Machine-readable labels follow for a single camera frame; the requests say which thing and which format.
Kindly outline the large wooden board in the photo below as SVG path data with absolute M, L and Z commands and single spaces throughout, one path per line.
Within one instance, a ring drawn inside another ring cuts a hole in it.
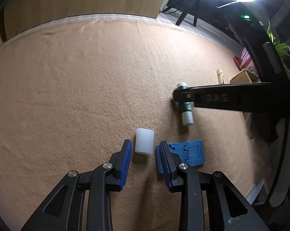
M 7 39 L 49 21 L 87 14 L 128 14 L 155 18 L 163 0 L 8 0 Z

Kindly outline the brown cardboard box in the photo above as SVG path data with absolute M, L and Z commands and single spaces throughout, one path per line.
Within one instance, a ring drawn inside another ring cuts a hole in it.
M 247 69 L 241 70 L 238 74 L 236 74 L 233 78 L 231 78 L 231 84 L 238 83 L 257 83 L 261 82 L 259 77 L 254 73 Z

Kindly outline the white plastic cap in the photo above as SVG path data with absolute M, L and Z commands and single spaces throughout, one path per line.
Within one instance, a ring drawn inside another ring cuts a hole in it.
M 137 128 L 135 152 L 143 155 L 152 155 L 154 145 L 154 131 L 151 129 Z

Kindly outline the white red flower pot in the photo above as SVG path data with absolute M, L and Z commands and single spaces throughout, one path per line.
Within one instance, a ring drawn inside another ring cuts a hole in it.
M 246 48 L 243 48 L 240 59 L 239 59 L 240 69 L 246 69 L 253 73 L 257 73 L 255 64 Z

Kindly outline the black tripod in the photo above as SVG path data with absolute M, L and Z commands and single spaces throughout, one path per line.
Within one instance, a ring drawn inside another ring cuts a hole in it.
M 162 14 L 173 14 L 175 12 L 181 12 L 181 15 L 177 19 L 175 25 L 180 26 L 188 14 L 193 15 L 192 25 L 196 27 L 198 22 L 198 9 L 200 6 L 200 0 L 181 0 L 178 3 L 167 6 L 160 11 Z

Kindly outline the red pot saucer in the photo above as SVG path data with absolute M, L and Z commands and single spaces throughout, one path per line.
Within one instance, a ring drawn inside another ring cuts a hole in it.
M 241 71 L 242 66 L 243 66 L 242 59 L 240 57 L 234 56 L 234 62 L 236 64 L 237 68 L 239 69 L 239 71 Z

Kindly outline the blue plastic phone stand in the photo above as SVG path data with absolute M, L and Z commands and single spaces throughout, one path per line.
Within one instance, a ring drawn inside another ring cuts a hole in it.
M 200 140 L 168 143 L 167 144 L 171 153 L 179 155 L 183 163 L 189 166 L 196 167 L 204 164 L 204 145 Z

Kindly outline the wooden clothespin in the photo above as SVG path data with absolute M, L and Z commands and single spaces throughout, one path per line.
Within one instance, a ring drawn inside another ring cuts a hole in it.
M 217 69 L 216 73 L 217 73 L 218 84 L 223 85 L 225 83 L 223 71 L 221 69 Z

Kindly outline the green white lip balm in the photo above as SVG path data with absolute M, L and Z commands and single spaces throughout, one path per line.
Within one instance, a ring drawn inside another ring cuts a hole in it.
M 192 113 L 192 107 L 190 102 L 179 102 L 179 111 L 181 114 L 181 119 L 182 119 L 182 125 L 184 127 L 189 127 L 193 125 L 193 113 Z

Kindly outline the green spider plant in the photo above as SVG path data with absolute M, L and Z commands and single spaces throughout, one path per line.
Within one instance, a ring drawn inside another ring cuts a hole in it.
M 269 37 L 271 43 L 274 45 L 275 50 L 278 53 L 278 56 L 280 57 L 280 60 L 282 62 L 282 65 L 287 73 L 287 75 L 290 77 L 290 68 L 285 64 L 285 60 L 290 62 L 290 46 L 286 43 L 281 43 L 280 41 L 276 41 L 276 37 L 274 36 L 272 29 L 271 29 L 271 23 L 268 21 L 268 27 L 267 27 L 267 36 Z

